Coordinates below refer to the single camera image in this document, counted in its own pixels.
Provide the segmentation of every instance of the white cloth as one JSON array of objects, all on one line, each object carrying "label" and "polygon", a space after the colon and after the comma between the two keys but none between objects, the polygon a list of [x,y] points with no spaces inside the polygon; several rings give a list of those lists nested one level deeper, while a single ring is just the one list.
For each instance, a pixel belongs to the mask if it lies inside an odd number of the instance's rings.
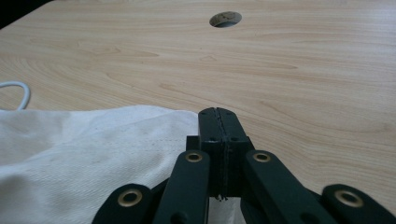
[{"label": "white cloth", "polygon": [[[91,223],[110,193],[169,177],[197,115],[136,105],[86,112],[0,111],[0,223]],[[209,223],[243,223],[238,200]]]}]

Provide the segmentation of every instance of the wood grain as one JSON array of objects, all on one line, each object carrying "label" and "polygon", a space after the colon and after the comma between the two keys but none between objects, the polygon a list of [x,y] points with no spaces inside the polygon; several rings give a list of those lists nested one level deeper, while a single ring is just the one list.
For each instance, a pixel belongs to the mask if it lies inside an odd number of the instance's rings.
[{"label": "wood grain", "polygon": [[[228,10],[241,22],[209,25]],[[395,43],[392,0],[55,1],[0,31],[0,81],[26,82],[29,109],[231,109],[306,187],[395,214]]]}]

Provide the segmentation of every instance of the white cable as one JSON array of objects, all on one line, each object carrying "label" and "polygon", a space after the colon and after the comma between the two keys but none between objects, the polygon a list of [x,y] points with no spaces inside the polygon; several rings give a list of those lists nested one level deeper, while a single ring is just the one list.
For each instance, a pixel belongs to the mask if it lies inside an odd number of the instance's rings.
[{"label": "white cable", "polygon": [[24,90],[23,99],[21,101],[20,106],[18,106],[17,110],[23,110],[24,108],[26,108],[26,106],[27,106],[27,104],[29,104],[29,100],[30,100],[29,87],[26,84],[24,84],[23,82],[19,82],[19,81],[8,81],[8,82],[0,83],[0,88],[8,87],[8,86],[19,86],[19,87],[23,88],[23,90]]}]

